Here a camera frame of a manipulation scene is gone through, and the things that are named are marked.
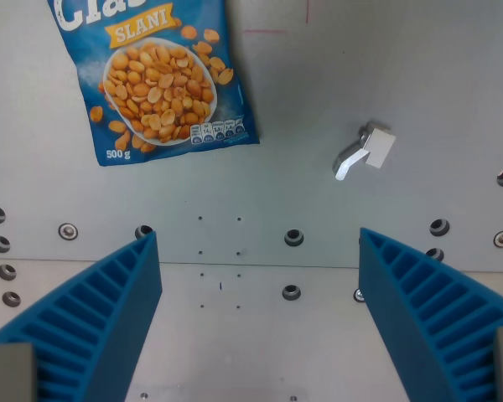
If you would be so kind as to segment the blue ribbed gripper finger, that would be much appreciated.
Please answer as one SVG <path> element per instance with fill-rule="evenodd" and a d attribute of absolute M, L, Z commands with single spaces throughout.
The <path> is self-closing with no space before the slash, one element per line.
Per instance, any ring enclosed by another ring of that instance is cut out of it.
<path fill-rule="evenodd" d="M 503 296 L 373 230 L 359 245 L 359 289 L 407 397 L 496 401 Z"/>
<path fill-rule="evenodd" d="M 123 401 L 163 293 L 155 233 L 84 269 L 0 328 L 34 349 L 39 401 Z"/>

